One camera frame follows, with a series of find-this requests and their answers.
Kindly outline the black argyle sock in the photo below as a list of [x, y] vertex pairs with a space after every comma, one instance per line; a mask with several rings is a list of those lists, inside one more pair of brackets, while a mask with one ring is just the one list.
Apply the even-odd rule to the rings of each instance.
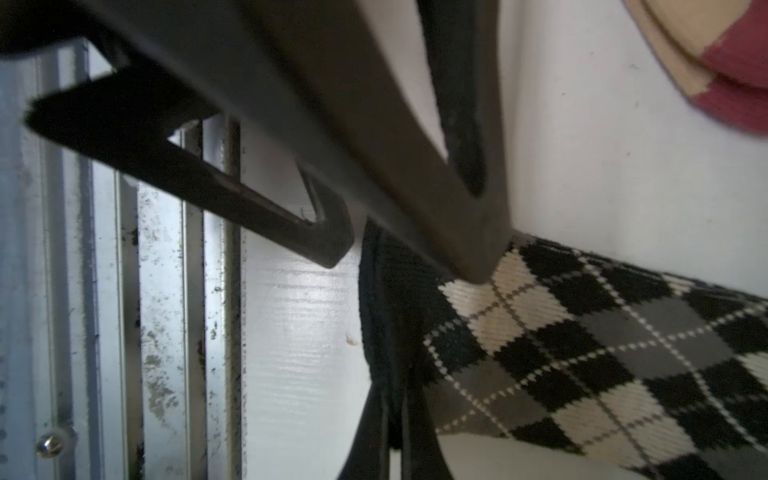
[[372, 380], [344, 479], [447, 479], [438, 438], [507, 438], [649, 479], [767, 475], [767, 302], [518, 234], [483, 284], [368, 222]]

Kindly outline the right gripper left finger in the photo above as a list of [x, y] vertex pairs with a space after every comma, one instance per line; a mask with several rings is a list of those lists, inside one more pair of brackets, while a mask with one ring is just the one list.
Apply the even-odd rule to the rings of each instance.
[[301, 175], [316, 214], [310, 222], [169, 141], [178, 127], [217, 112], [162, 69], [132, 65], [34, 100], [25, 124], [320, 266], [336, 266], [353, 245], [354, 233], [346, 204], [332, 190]]

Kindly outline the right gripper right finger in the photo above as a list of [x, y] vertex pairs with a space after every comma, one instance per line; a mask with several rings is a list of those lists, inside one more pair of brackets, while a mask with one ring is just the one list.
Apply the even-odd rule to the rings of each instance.
[[511, 237], [499, 5], [421, 1], [448, 156], [411, 111], [354, 1], [87, 1], [84, 9], [215, 105], [291, 147], [433, 264], [482, 283]]

